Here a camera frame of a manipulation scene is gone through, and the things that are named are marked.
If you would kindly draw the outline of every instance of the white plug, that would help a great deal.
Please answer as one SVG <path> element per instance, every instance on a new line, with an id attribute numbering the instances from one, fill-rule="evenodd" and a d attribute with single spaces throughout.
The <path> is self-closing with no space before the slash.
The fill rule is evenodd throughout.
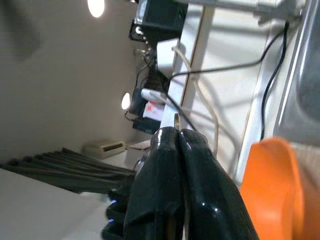
<path id="1" fill-rule="evenodd" d="M 179 38 L 174 38 L 160 41 L 156 46 L 157 67 L 167 78 L 172 76 L 175 68 L 177 54 L 172 48 L 178 48 L 179 43 Z"/>
<path id="2" fill-rule="evenodd" d="M 159 96 L 162 99 L 167 99 L 166 95 L 162 92 L 144 88 L 141 91 L 141 97 L 143 97 L 145 100 L 155 103 L 155 104 L 164 104 L 162 100 L 160 100 L 157 96 Z"/>

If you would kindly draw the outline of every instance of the ceiling light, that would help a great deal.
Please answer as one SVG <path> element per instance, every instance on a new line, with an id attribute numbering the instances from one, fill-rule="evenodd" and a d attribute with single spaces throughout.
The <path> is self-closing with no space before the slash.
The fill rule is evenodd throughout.
<path id="1" fill-rule="evenodd" d="M 105 11 L 105 0 L 88 0 L 88 7 L 91 15 L 99 18 Z"/>
<path id="2" fill-rule="evenodd" d="M 130 107 L 130 94 L 126 93 L 122 98 L 121 108 L 123 110 L 127 110 L 129 107 Z"/>

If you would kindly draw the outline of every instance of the small white device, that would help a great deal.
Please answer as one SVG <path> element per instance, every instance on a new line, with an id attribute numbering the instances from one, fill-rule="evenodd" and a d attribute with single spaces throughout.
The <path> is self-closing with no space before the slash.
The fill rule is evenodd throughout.
<path id="1" fill-rule="evenodd" d="M 157 66 L 167 78 L 171 77 L 176 62 L 176 52 L 172 51 L 173 47 L 179 47 L 179 38 L 166 41 L 159 41 L 156 45 Z"/>
<path id="2" fill-rule="evenodd" d="M 105 159 L 120 154 L 125 150 L 126 144 L 124 141 L 103 140 L 86 144 L 82 152 L 94 158 Z"/>
<path id="3" fill-rule="evenodd" d="M 155 103 L 155 104 L 164 104 L 164 102 L 159 99 L 157 96 L 163 99 L 167 99 L 166 95 L 160 91 L 144 88 L 141 91 L 141 97 L 145 100 Z"/>

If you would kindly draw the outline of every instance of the orange object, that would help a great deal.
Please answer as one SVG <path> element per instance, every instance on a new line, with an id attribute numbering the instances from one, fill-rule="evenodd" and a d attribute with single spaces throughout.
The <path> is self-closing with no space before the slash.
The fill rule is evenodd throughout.
<path id="1" fill-rule="evenodd" d="M 240 193 L 260 240 L 320 240 L 320 191 L 285 140 L 252 145 Z"/>

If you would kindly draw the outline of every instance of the stainless steel sink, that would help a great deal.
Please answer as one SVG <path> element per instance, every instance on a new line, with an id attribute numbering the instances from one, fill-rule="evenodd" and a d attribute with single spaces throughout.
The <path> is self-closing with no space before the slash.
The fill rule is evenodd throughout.
<path id="1" fill-rule="evenodd" d="M 320 146 L 320 0 L 305 6 L 274 135 Z"/>

